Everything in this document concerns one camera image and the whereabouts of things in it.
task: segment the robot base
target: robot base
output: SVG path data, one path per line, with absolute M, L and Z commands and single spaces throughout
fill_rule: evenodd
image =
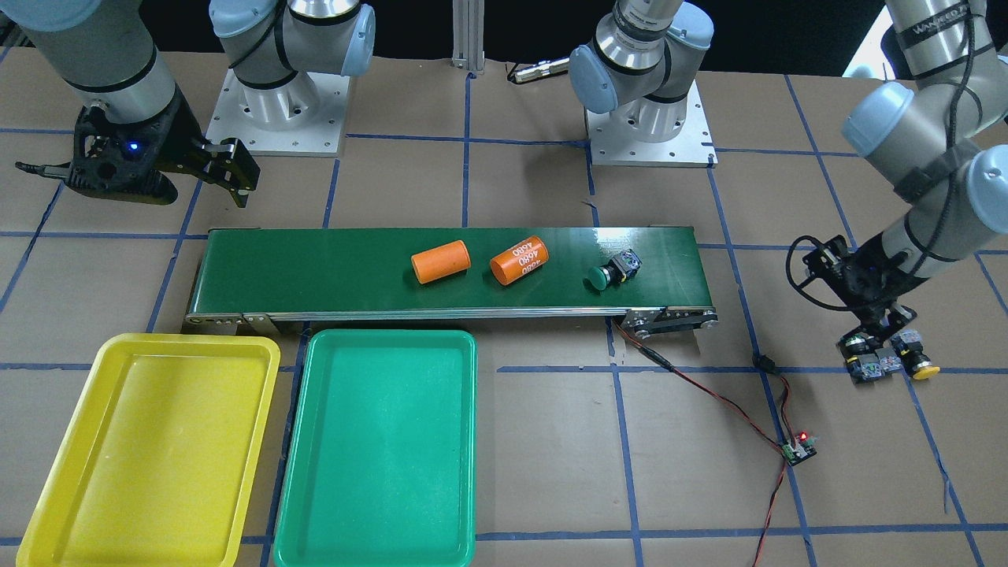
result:
M 336 157 L 346 126 L 350 78 L 319 73 L 308 73 L 308 76 L 319 90 L 322 107 L 304 127 L 277 131 L 259 128 L 244 115 L 240 103 L 242 86 L 235 73 L 228 71 L 207 137 L 211 140 L 239 138 L 253 155 Z
M 678 135 L 665 142 L 648 143 L 632 137 L 632 126 L 612 113 L 585 111 L 592 163 L 595 165 L 643 165 L 648 167 L 707 167 L 718 163 L 711 129 L 697 83 L 689 87 L 689 114 Z

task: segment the orange cylinder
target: orange cylinder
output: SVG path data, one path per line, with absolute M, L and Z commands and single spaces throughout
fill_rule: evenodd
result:
M 410 256 L 413 262 L 413 272 L 420 284 L 427 284 L 446 275 L 452 275 L 464 269 L 469 269 L 473 262 L 469 259 L 469 250 L 462 240 L 449 242 L 436 248 L 430 248 Z
M 542 240 L 538 236 L 529 236 L 494 256 L 490 260 L 490 270 L 501 286 L 507 286 L 546 263 L 548 259 L 549 250 Z

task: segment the light blue joint cap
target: light blue joint cap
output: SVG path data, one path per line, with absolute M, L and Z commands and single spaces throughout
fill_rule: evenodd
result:
M 0 0 L 0 11 L 21 27 L 36 31 L 62 31 L 95 13 L 102 0 Z
M 683 45 L 706 51 L 714 38 L 714 21 L 704 10 L 683 2 L 672 18 L 668 34 Z
M 899 83 L 886 83 L 861 101 L 841 131 L 858 155 L 869 155 L 892 133 L 912 101 L 913 91 Z
M 579 45 L 571 53 L 571 84 L 578 100 L 596 114 L 616 110 L 619 99 L 606 65 L 588 45 Z
M 273 13 L 278 0 L 211 0 L 210 21 L 222 39 L 234 37 L 256 26 Z
M 354 33 L 350 36 L 347 47 L 347 59 L 343 62 L 340 75 L 345 77 L 360 77 L 371 67 L 371 53 L 375 50 L 375 10 L 368 4 L 361 5 L 354 24 Z
M 996 145 L 973 158 L 966 193 L 987 228 L 1008 234 L 1008 145 Z

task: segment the black backdrop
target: black backdrop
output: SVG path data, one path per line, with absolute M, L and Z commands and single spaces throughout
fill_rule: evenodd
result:
M 375 54 L 452 54 L 451 0 L 367 0 L 378 18 Z M 614 0 L 486 0 L 488 59 L 535 63 L 588 41 Z M 146 0 L 141 15 L 162 50 L 220 51 L 209 0 Z M 883 0 L 694 0 L 715 24 L 705 70 L 840 76 Z

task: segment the metal post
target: metal post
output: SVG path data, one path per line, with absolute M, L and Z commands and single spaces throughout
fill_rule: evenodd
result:
M 484 0 L 452 2 L 455 23 L 452 65 L 475 73 L 483 73 L 483 2 Z

